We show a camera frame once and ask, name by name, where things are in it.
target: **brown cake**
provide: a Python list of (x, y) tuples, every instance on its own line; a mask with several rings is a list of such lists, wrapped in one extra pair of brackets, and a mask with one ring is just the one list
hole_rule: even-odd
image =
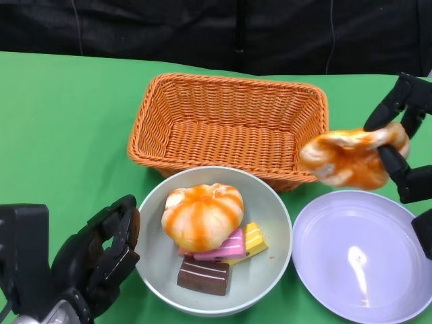
[(230, 265), (215, 261), (197, 261), (185, 257), (178, 273), (177, 285), (183, 288), (225, 296), (227, 293)]

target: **green table surface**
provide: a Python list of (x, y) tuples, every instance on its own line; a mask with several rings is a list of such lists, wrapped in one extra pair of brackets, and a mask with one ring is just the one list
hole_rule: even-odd
[[(126, 145), (147, 84), (165, 72), (238, 76), (152, 61), (0, 53), (0, 203), (49, 207), (51, 262), (64, 240), (102, 207), (125, 194), (135, 195), (139, 204), (163, 180), (131, 162)], [(331, 129), (361, 127), (396, 80), (376, 75), (260, 78), (321, 87), (329, 99)], [(432, 162), (431, 138), (429, 119), (412, 141), (413, 167)], [(332, 190), (305, 184), (281, 197), (294, 222), (308, 202)], [(393, 184), (377, 192), (398, 201)], [(427, 201), (407, 205), (416, 215), (430, 207)], [(9, 315), (7, 323), (13, 318)], [(96, 322), (347, 323), (309, 294), (292, 263), (258, 304), (218, 319), (177, 311), (150, 292), (134, 271), (122, 284), (119, 299)], [(432, 306), (412, 320), (431, 322)]]

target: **wicker basket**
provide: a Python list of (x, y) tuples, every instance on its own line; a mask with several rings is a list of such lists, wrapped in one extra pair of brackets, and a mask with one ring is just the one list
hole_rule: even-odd
[(165, 177), (222, 165), (286, 192), (316, 181), (298, 152), (328, 124), (327, 97), (316, 86), (163, 74), (148, 86), (128, 154)]

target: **black curtain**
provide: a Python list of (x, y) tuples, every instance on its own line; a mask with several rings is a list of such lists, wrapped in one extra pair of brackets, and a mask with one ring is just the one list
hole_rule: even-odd
[[(324, 74), (331, 51), (331, 0), (245, 1), (241, 65), (236, 0), (74, 1), (86, 56), (256, 75)], [(333, 0), (329, 73), (427, 75), (431, 17), (429, 0)], [(0, 0), (0, 51), (79, 55), (72, 2)]]

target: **purple plate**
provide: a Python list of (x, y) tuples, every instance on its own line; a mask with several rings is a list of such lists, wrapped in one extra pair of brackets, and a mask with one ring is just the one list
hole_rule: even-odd
[(432, 261), (414, 215), (370, 192), (343, 190), (310, 202), (294, 224), (293, 261), (329, 310), (357, 323), (401, 323), (432, 301)]

